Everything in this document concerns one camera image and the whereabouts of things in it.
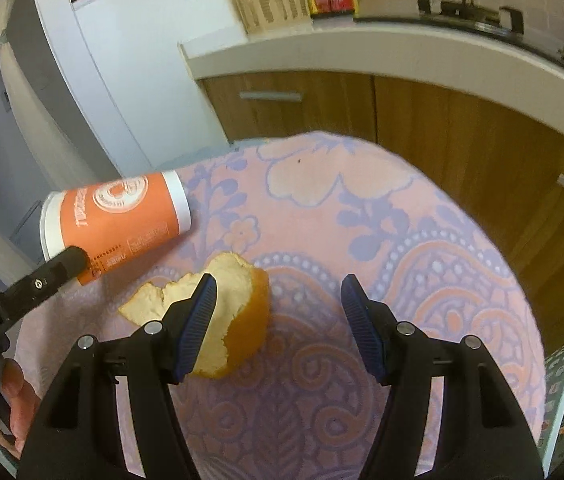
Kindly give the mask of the person's left hand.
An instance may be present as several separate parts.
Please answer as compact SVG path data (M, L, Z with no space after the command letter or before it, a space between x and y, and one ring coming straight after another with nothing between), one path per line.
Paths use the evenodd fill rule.
M8 426L14 439L14 442L10 443L0 429L0 445L14 458L20 458L40 405L40 397L25 379L20 364L12 359L6 359L2 365L0 389L5 400L10 404Z

